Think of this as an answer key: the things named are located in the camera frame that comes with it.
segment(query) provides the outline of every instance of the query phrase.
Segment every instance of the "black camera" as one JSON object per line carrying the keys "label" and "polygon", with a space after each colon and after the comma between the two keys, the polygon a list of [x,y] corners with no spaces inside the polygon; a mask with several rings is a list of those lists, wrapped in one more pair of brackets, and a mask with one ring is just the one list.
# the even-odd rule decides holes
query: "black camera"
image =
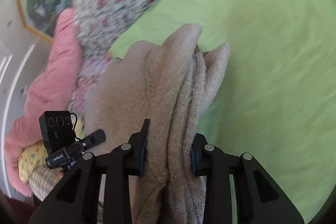
{"label": "black camera", "polygon": [[78,139],[71,121],[72,114],[76,116],[76,125],[77,115],[69,111],[46,111],[39,118],[43,143],[48,153],[45,161],[50,169],[70,169],[83,152],[106,140],[103,130]]}

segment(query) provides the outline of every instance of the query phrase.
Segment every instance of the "white door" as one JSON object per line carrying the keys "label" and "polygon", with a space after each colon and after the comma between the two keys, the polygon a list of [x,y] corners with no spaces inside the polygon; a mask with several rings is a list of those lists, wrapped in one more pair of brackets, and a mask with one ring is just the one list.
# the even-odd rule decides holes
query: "white door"
{"label": "white door", "polygon": [[26,91],[44,70],[51,44],[23,28],[16,0],[0,0],[0,15],[0,188],[23,200],[7,179],[4,137],[23,115]]}

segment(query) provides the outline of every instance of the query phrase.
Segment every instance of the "beige knit fabric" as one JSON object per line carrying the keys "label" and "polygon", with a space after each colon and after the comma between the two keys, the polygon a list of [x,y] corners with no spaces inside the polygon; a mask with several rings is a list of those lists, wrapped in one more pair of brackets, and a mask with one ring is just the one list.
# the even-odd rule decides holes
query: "beige knit fabric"
{"label": "beige knit fabric", "polygon": [[88,105],[85,133],[106,133],[95,155],[127,142],[151,119],[145,175],[130,179],[133,223],[203,221],[205,183],[191,174],[190,148],[223,80],[229,46],[203,56],[195,51],[201,30],[183,25],[162,46],[136,42],[113,60]]}

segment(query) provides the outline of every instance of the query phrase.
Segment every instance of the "pink blanket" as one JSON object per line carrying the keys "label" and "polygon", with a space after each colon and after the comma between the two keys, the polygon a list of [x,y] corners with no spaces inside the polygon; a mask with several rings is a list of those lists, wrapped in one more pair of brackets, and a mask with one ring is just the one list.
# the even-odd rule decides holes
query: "pink blanket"
{"label": "pink blanket", "polygon": [[7,174],[11,185],[25,196],[31,195],[28,183],[19,178],[18,158],[25,147],[42,140],[39,117],[47,110],[66,110],[82,62],[82,49],[74,37],[74,13],[63,11],[55,30],[46,70],[29,87],[24,115],[14,121],[5,137]]}

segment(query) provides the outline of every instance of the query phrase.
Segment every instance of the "plaid fabric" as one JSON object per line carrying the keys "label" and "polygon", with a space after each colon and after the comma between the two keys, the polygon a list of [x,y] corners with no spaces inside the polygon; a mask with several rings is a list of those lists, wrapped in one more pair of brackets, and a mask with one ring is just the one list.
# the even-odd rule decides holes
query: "plaid fabric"
{"label": "plaid fabric", "polygon": [[[29,176],[29,184],[33,194],[41,201],[43,201],[55,185],[60,181],[58,178],[59,169],[49,169],[46,166],[39,166]],[[103,223],[103,208],[98,205],[97,223]]]}

